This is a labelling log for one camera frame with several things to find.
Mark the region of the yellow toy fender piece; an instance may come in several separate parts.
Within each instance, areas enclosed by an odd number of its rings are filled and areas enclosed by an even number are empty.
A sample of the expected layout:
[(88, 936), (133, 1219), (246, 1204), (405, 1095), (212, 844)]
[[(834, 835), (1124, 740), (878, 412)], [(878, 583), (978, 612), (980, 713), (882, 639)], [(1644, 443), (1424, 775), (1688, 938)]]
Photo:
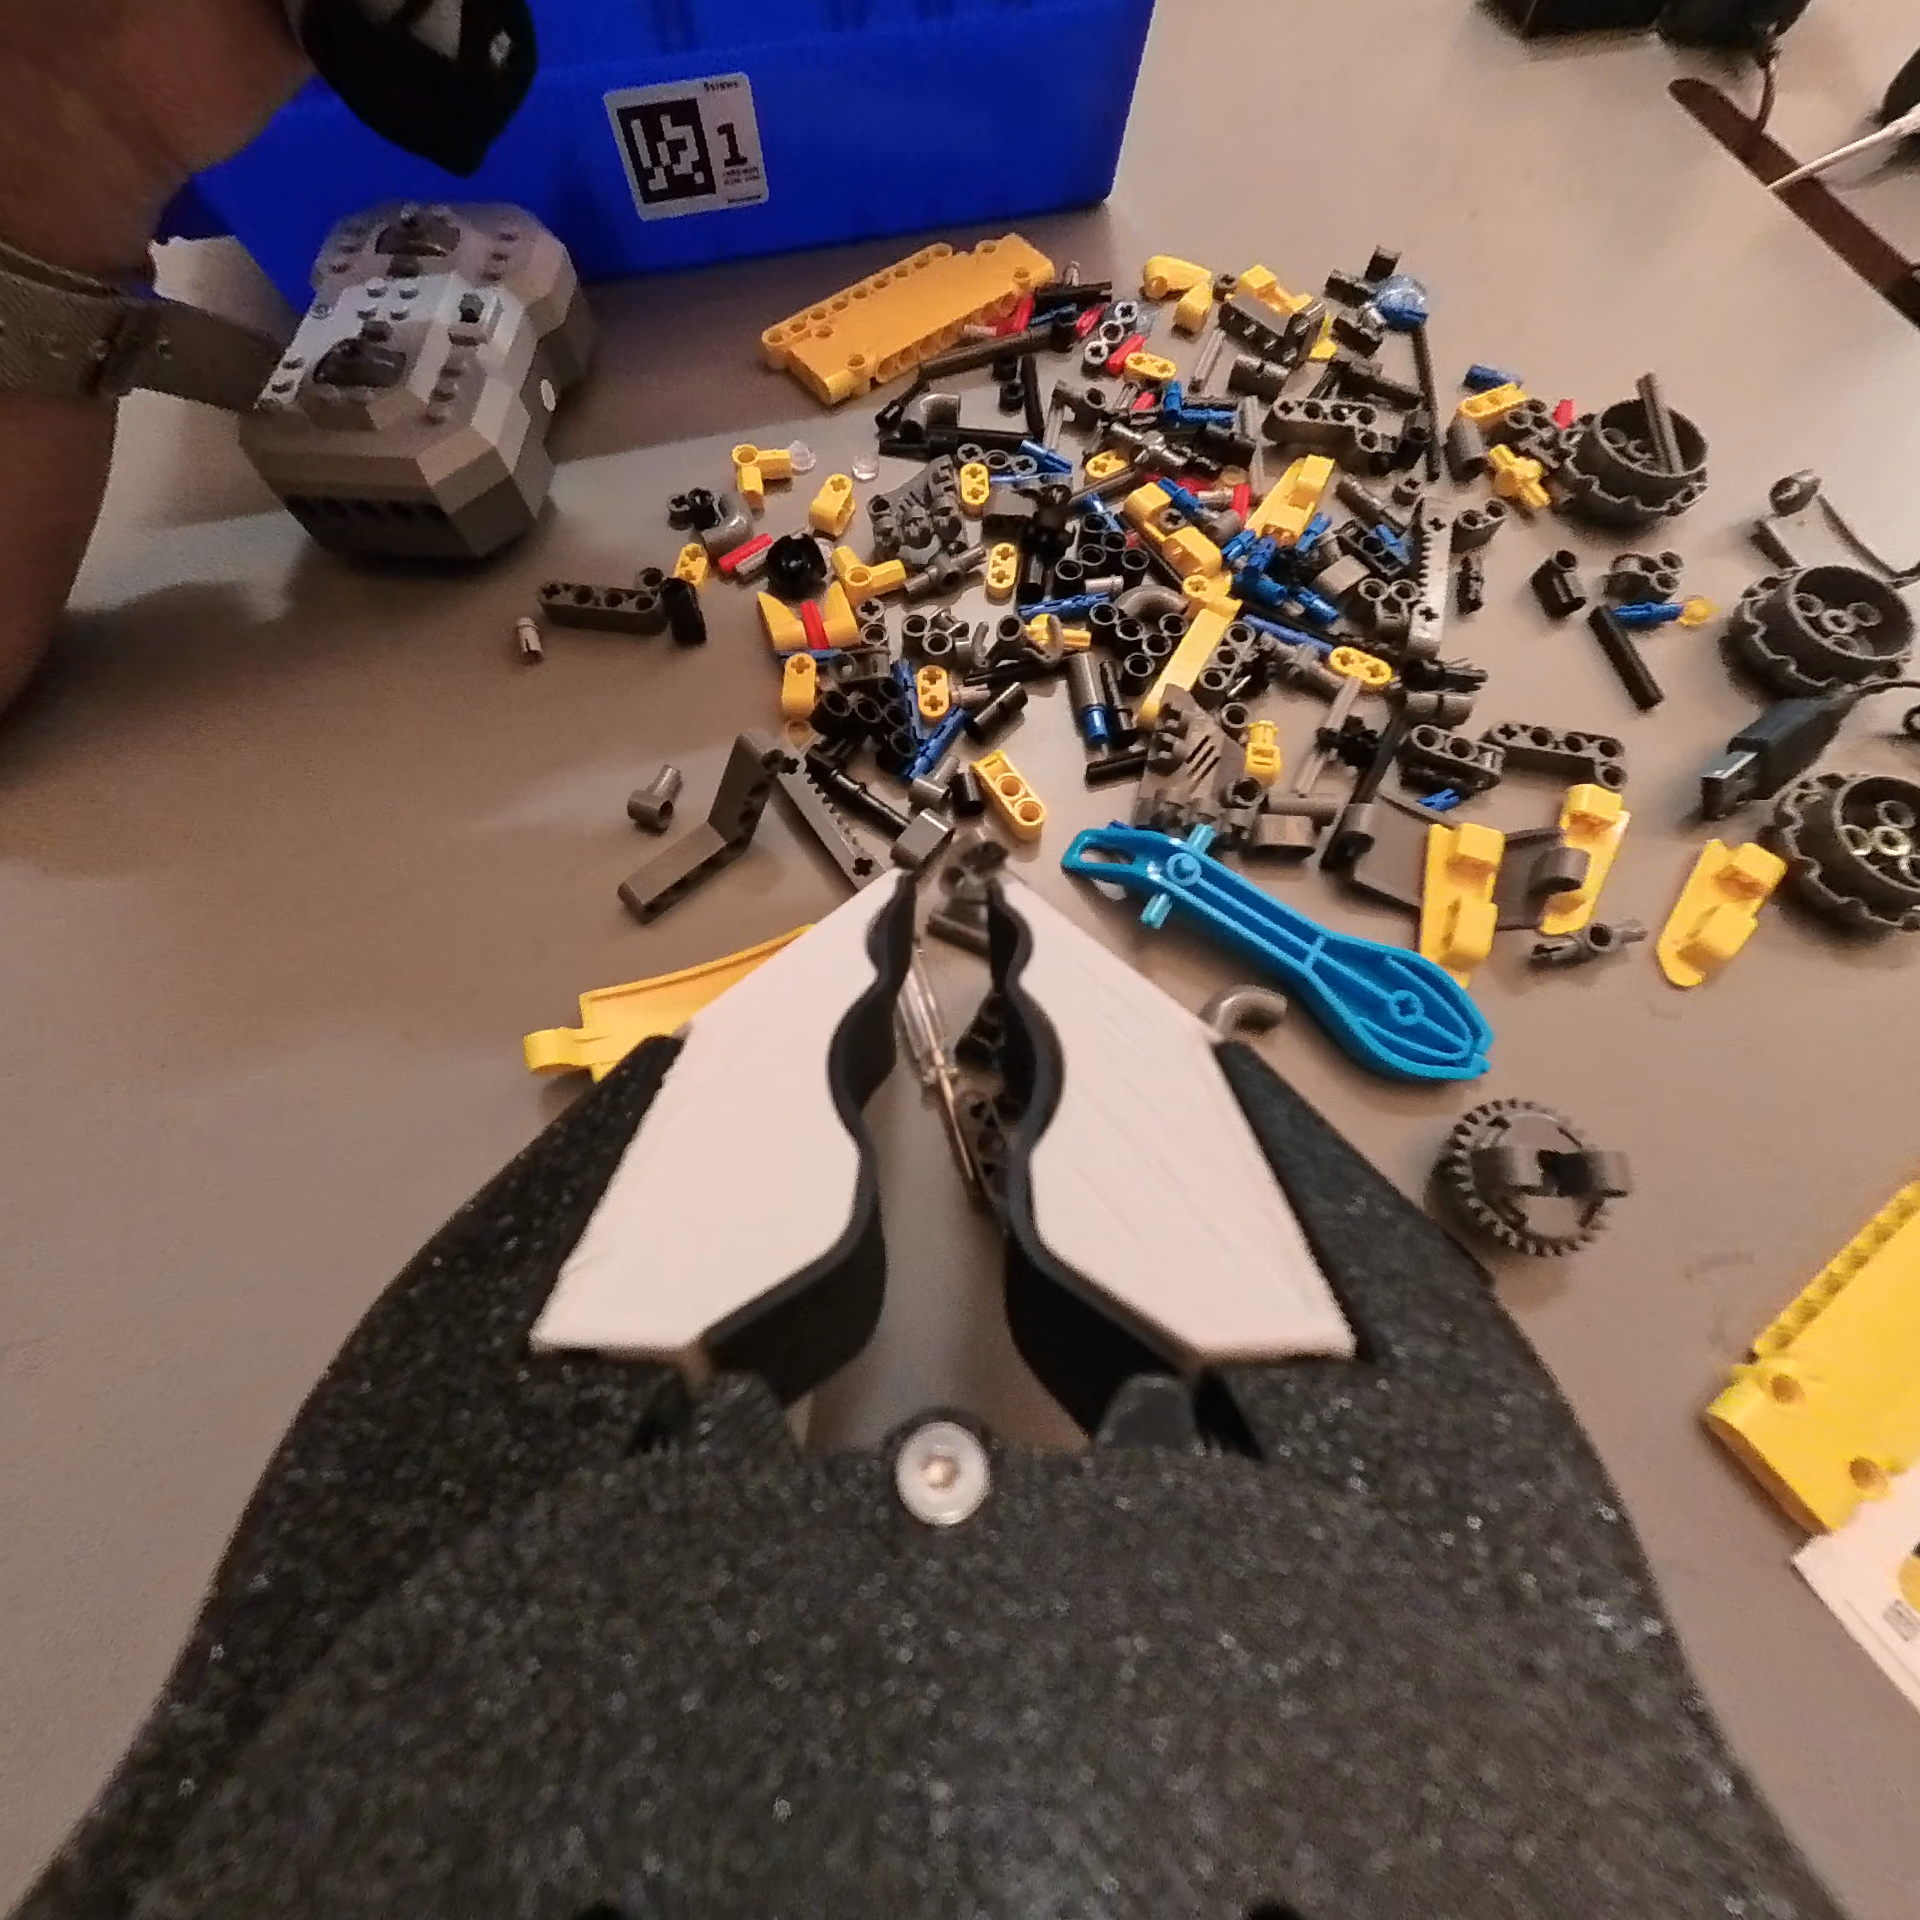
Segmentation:
[(1754, 938), (1766, 901), (1789, 873), (1762, 843), (1711, 839), (1663, 924), (1659, 970), (1675, 988), (1700, 988), (1722, 974)]

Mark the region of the dark grey angled toy beam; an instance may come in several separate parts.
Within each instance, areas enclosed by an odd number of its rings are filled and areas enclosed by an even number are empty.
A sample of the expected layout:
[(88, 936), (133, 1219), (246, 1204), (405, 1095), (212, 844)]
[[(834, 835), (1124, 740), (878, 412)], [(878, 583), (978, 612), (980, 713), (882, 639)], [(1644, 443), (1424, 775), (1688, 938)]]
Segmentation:
[(707, 819), (622, 882), (620, 901), (633, 920), (657, 921), (731, 866), (752, 843), (775, 780), (797, 770), (784, 740), (754, 730), (736, 735)]

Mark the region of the black charger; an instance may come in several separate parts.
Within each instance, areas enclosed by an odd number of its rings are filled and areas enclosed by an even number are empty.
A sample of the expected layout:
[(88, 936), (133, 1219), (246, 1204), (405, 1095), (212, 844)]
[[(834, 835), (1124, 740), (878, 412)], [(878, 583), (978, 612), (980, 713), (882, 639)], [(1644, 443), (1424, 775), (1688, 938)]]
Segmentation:
[(1489, 2), (1519, 36), (1659, 33), (1679, 47), (1762, 51), (1809, 2)]

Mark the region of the yellow perforated toy panel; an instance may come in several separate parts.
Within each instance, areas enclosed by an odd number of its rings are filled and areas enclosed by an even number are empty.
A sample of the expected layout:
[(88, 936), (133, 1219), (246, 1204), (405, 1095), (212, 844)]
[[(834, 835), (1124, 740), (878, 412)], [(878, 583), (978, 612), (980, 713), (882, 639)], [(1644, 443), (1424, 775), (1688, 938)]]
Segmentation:
[(969, 251), (933, 245), (769, 327), (763, 357), (839, 407), (952, 349), (965, 327), (1005, 319), (1052, 275), (1014, 232)]
[(1765, 1327), (1703, 1424), (1802, 1527), (1843, 1527), (1917, 1462), (1917, 1184)]

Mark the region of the yellow curved toy piece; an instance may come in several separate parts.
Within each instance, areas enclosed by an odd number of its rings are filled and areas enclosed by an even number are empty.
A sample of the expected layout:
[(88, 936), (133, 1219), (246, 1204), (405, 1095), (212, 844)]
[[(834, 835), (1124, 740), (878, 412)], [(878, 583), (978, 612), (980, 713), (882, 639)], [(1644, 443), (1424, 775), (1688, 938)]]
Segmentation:
[(702, 1009), (778, 957), (810, 930), (810, 924), (801, 924), (754, 947), (677, 974), (593, 988), (581, 997), (577, 1025), (523, 1036), (523, 1064), (538, 1077), (585, 1074), (598, 1084), (638, 1046), (681, 1033)]

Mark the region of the white printed leaflet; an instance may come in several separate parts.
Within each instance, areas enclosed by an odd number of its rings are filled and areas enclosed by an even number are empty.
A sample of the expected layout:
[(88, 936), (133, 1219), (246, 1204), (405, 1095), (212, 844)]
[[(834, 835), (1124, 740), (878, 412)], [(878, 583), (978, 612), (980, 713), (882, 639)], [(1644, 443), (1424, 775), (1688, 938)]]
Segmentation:
[(1795, 1571), (1917, 1708), (1917, 1469), (1795, 1553)]

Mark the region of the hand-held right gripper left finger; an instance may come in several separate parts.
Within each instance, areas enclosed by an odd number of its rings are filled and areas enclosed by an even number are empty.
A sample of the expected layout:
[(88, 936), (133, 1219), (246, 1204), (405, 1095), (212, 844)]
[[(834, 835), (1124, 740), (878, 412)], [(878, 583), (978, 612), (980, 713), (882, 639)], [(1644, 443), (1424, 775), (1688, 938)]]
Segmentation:
[(689, 1382), (816, 1391), (878, 1327), (865, 1104), (896, 1066), (917, 883), (852, 896), (697, 1014), (530, 1332)]

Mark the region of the black perforated toy beam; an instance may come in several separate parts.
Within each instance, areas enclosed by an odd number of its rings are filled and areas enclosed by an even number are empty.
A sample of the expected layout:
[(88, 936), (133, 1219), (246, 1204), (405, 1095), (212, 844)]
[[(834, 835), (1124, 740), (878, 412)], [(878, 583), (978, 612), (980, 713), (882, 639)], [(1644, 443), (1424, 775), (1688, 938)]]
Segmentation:
[(1009, 1000), (992, 988), (956, 1043), (959, 1097), (980, 1202), (1006, 1219), (1009, 1158), (1014, 1136), (1032, 1098), (1038, 1054), (1027, 1023)]

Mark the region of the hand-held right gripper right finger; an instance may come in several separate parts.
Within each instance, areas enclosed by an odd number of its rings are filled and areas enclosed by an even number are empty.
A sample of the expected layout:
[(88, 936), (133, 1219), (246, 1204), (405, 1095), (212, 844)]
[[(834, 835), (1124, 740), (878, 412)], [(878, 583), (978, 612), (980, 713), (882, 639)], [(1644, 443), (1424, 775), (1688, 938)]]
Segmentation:
[(988, 885), (1005, 1079), (1006, 1317), (1093, 1435), (1143, 1376), (1351, 1362), (1360, 1341), (1219, 1039), (1018, 879)]

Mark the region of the black toy gear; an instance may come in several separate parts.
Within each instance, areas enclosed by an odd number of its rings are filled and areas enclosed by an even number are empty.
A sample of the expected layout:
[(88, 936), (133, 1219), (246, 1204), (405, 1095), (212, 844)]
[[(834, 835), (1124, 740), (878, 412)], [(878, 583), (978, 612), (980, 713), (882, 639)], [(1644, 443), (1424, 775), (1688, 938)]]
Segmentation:
[(1458, 1116), (1435, 1178), (1478, 1236), (1527, 1259), (1577, 1254), (1632, 1191), (1626, 1155), (1525, 1098), (1483, 1101)]

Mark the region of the person's left hand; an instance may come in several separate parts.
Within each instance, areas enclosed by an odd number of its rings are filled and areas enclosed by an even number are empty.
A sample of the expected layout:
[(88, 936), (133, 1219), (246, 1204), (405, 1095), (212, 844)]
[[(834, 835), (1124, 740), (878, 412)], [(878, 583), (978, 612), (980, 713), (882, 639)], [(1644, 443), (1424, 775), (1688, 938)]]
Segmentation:
[(144, 272), (182, 182), (307, 77), (278, 2), (5, 2), (5, 245), (90, 277)]

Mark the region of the grey toy battery box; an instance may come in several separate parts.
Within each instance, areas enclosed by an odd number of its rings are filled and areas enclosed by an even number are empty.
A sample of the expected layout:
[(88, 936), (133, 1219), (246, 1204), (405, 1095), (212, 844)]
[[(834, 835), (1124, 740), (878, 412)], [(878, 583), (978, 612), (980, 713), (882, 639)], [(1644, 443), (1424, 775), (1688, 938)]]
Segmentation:
[(539, 521), (593, 322), (563, 242), (509, 204), (333, 226), (240, 445), (332, 552), (481, 562)]

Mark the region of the pile of small toy pieces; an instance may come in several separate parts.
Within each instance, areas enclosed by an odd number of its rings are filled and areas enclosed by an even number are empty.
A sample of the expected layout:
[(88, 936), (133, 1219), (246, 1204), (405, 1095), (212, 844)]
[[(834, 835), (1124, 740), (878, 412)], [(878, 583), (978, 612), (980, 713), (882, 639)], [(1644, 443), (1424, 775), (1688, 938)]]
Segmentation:
[(1427, 314), (1396, 249), (1318, 296), (1172, 254), (1138, 299), (1068, 268), (878, 412), (898, 486), (829, 473), (775, 536), (766, 490), (812, 457), (740, 445), (731, 493), (670, 502), (670, 568), (541, 583), (518, 652), (548, 630), (702, 645), (731, 580), (781, 662), (799, 770), (778, 780), (852, 885), (878, 879), (861, 832), (910, 871), (984, 819), (1038, 843), (1047, 807), (1001, 740), (1066, 687), (1086, 783), (1129, 828), (1320, 866), (1417, 916), (1453, 979), (1514, 927), (1577, 965), (1641, 938), (1598, 921), (1626, 744), (1476, 735), (1486, 674), (1446, 639), (1501, 526), (1562, 512), (1586, 413), (1483, 366), (1448, 395)]

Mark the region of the blue toy separator tool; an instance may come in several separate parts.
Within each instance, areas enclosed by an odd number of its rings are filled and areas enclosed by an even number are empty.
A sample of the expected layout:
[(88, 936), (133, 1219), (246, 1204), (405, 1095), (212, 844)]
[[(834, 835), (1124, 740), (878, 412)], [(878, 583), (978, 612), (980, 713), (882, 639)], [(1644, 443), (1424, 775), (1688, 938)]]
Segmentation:
[(1468, 1084), (1495, 1036), (1437, 964), (1336, 933), (1211, 858), (1211, 829), (1175, 838), (1109, 825), (1073, 838), (1064, 871), (1143, 901), (1139, 921), (1179, 921), (1302, 1000), (1359, 1066), (1405, 1084)]

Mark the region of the blue plastic bin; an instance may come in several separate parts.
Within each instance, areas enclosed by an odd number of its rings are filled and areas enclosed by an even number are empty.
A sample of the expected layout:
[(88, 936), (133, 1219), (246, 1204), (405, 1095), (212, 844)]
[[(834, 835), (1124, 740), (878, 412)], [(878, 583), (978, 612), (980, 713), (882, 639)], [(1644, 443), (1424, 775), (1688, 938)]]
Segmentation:
[(461, 180), (310, 83), (167, 209), (289, 299), (375, 204), (511, 204), (588, 282), (1098, 204), (1151, 2), (535, 2), (539, 69)]

